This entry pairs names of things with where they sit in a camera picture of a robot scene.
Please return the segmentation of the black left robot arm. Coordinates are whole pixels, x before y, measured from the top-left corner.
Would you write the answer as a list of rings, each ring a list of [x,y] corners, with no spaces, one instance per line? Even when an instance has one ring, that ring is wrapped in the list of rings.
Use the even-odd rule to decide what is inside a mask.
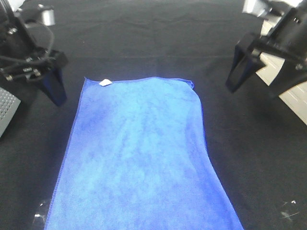
[[[67,96],[62,68],[68,64],[64,52],[54,50],[55,36],[50,26],[55,24],[54,8],[37,5],[22,9],[7,0],[0,2],[0,86],[16,97],[30,100],[40,90],[56,106]],[[41,47],[29,29],[36,25],[49,34],[47,47]]]

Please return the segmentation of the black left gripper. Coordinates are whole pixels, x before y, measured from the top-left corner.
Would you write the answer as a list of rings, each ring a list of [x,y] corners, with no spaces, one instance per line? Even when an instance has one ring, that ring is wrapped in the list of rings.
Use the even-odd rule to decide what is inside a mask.
[[[27,26],[37,26],[47,34],[41,46]],[[42,23],[2,23],[0,25],[0,81],[38,82],[40,90],[56,105],[67,99],[62,69],[68,64],[64,52],[55,50],[55,35]]]

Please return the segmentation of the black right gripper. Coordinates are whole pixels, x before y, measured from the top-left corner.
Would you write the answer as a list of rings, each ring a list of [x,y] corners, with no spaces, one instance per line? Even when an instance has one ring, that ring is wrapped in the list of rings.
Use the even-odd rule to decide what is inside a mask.
[[[285,61],[269,85],[271,98],[307,81],[307,8],[291,8],[267,33],[246,34],[235,46],[233,64],[226,80],[236,92],[255,72],[265,67],[259,55],[267,53]]]

